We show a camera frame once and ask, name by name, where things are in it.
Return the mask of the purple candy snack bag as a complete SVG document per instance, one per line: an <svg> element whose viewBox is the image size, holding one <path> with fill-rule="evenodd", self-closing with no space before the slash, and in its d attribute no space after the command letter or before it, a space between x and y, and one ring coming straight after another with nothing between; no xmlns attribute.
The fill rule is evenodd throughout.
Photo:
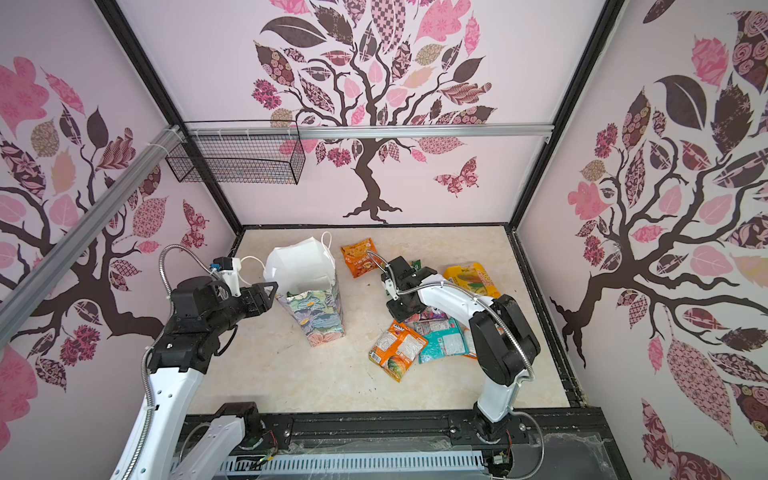
<svg viewBox="0 0 768 480"><path fill-rule="evenodd" d="M449 316L445 312L433 307L427 307L421 313L417 313L411 316L408 319L408 322L417 323L417 322L442 321L442 320L447 320L448 318Z"/></svg>

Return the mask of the patterned paper bag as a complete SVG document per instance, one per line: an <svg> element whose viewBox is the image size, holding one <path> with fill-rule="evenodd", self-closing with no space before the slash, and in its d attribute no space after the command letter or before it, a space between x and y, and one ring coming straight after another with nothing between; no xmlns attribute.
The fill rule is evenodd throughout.
<svg viewBox="0 0 768 480"><path fill-rule="evenodd" d="M317 347L345 335L332 235L309 237L274 248L265 261L253 255L240 258L259 263L263 279L278 284L277 300L300 327L308 343Z"/></svg>

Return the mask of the orange white snack bag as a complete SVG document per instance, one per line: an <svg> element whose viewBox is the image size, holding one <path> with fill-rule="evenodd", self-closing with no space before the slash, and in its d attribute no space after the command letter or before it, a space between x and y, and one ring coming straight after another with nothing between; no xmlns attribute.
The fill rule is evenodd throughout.
<svg viewBox="0 0 768 480"><path fill-rule="evenodd" d="M415 330L393 321L370 349L368 358L396 382L401 382L427 344Z"/></svg>

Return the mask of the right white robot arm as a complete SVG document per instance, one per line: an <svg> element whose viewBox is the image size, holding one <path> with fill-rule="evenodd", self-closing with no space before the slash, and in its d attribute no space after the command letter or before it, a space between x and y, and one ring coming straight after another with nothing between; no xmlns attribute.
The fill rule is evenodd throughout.
<svg viewBox="0 0 768 480"><path fill-rule="evenodd" d="M494 444L508 429L514 402L526 382L536 379L533 363L541 346L517 301L481 296L424 267L416 270L402 257L387 261L370 252L382 271L389 295L387 309L404 322L428 308L440 310L471 332L480 368L486 375L473 406L473 427L480 441Z"/></svg>

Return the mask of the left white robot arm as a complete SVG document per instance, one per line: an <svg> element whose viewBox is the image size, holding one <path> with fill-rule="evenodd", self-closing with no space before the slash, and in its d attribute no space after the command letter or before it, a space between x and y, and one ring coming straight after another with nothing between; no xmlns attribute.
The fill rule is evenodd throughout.
<svg viewBox="0 0 768 480"><path fill-rule="evenodd" d="M141 361L144 400L113 478L211 479L247 436L263 433L255 403L227 403L187 455L176 451L191 402L225 350L221 335L268 312L277 289L264 282L233 292L223 280L199 276L172 290L172 315Z"/></svg>

